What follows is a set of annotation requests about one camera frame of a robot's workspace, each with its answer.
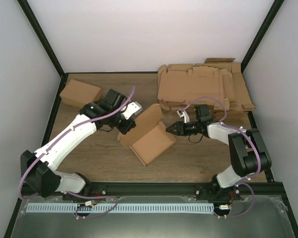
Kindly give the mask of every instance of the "robotic arm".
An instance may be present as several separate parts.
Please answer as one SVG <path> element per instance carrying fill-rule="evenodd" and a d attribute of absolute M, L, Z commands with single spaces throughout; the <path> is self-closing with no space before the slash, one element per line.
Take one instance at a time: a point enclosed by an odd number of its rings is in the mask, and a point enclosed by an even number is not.
<path fill-rule="evenodd" d="M 177 121 L 169 126 L 166 131 L 178 136 L 203 134 L 207 138 L 219 140 L 229 146 L 231 165 L 223 172 L 212 178 L 212 192 L 214 197 L 227 194 L 227 188 L 231 189 L 236 183 L 254 174 L 258 168 L 258 162 L 254 151 L 250 151 L 250 144 L 236 129 L 227 128 L 222 123 L 214 121 L 210 115 L 208 105 L 194 107 L 197 121 L 190 121 L 185 111 L 178 110 L 178 115 L 184 121 Z M 271 159 L 263 138 L 257 129 L 240 129 L 246 133 L 260 156 L 261 170 L 271 167 Z"/>
<path fill-rule="evenodd" d="M 38 156 L 44 155 L 25 179 L 32 189 L 42 197 L 50 196 L 57 191 L 89 195 L 90 181 L 86 177 L 79 173 L 58 172 L 57 168 L 76 146 L 101 129 L 103 125 L 108 125 L 111 128 L 116 127 L 122 134 L 126 134 L 134 128 L 136 123 L 131 116 L 142 110 L 137 102 L 130 102 L 119 113 L 110 117 L 89 121 L 117 110 L 126 99 L 126 96 L 110 89 L 104 99 L 85 105 L 72 123 L 48 144 L 37 149 L 34 153 L 25 151 L 21 155 L 22 174 L 38 159 Z"/>

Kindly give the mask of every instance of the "cardboard box lid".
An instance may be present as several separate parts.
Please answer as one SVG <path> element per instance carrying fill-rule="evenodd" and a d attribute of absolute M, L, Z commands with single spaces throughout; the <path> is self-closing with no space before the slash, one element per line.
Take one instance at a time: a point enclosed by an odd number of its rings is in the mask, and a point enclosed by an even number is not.
<path fill-rule="evenodd" d="M 172 146 L 176 139 L 165 132 L 165 125 L 159 122 L 146 135 L 130 146 L 143 165 L 147 166 Z"/>
<path fill-rule="evenodd" d="M 101 96 L 101 88 L 72 79 L 60 93 L 62 99 L 85 105 Z"/>
<path fill-rule="evenodd" d="M 158 103 L 152 104 L 147 110 L 141 113 L 136 119 L 136 127 L 126 135 L 118 134 L 118 140 L 123 146 L 131 146 L 151 131 L 162 119 L 162 111 Z"/>

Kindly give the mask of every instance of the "wooden surface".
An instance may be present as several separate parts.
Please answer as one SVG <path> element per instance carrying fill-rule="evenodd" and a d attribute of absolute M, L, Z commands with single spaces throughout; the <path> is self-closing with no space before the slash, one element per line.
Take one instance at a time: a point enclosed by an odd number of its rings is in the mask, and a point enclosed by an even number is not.
<path fill-rule="evenodd" d="M 133 100 L 143 109 L 157 102 L 157 78 L 155 73 L 136 74 L 70 74 L 76 79 L 104 89 L 113 88 L 125 95 L 136 86 Z M 78 114 L 79 108 L 60 104 L 51 138 L 68 126 Z M 178 121 L 176 113 L 164 113 L 166 126 Z M 248 118 L 226 121 L 227 124 L 250 128 Z M 97 131 L 76 147 L 59 166 L 59 171 L 79 172 L 92 181 L 141 181 L 141 182 L 209 182 L 230 165 L 228 146 L 208 138 L 192 144 L 187 137 L 177 137 L 177 142 L 147 167 L 143 166 L 130 148 L 117 141 L 118 130 L 110 133 Z M 192 136 L 191 140 L 200 137 Z M 265 182 L 261 173 L 253 181 Z"/>

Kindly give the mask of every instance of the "white backdrop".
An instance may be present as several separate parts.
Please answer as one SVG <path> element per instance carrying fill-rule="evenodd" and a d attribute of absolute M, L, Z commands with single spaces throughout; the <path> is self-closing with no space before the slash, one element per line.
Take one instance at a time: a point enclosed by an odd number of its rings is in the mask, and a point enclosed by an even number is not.
<path fill-rule="evenodd" d="M 273 0 L 29 0 L 65 72 L 242 61 Z"/>
<path fill-rule="evenodd" d="M 244 76 L 274 177 L 298 223 L 298 0 L 285 1 Z"/>
<path fill-rule="evenodd" d="M 20 155 L 40 147 L 59 82 L 18 2 L 0 0 L 0 237 L 18 198 Z"/>

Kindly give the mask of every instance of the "flattened cardboard box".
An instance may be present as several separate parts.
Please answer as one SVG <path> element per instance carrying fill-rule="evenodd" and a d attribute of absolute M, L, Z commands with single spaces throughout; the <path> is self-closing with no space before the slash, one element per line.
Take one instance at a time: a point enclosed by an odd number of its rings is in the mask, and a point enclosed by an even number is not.
<path fill-rule="evenodd" d="M 207 58 L 205 63 L 196 63 L 195 66 L 226 68 L 232 74 L 235 91 L 235 104 L 230 105 L 231 111 L 245 112 L 255 110 L 240 69 L 240 63 L 234 63 L 234 58 Z"/>
<path fill-rule="evenodd" d="M 120 143 L 129 146 L 144 166 L 149 165 L 176 142 L 175 137 L 165 131 L 166 126 L 161 119 L 160 105 L 152 104 L 135 119 L 135 128 L 126 135 L 118 135 Z"/>
<path fill-rule="evenodd" d="M 192 64 L 163 65 L 158 71 L 158 100 L 165 110 L 174 110 L 176 106 L 187 105 L 196 98 L 211 96 L 218 98 L 229 110 L 229 103 L 224 100 L 223 75 L 218 68 L 193 66 Z M 197 104 L 206 103 L 221 110 L 219 103 L 203 99 Z"/>
<path fill-rule="evenodd" d="M 87 83 L 71 80 L 60 93 L 62 102 L 67 105 L 82 108 L 90 102 L 100 99 L 102 90 Z"/>

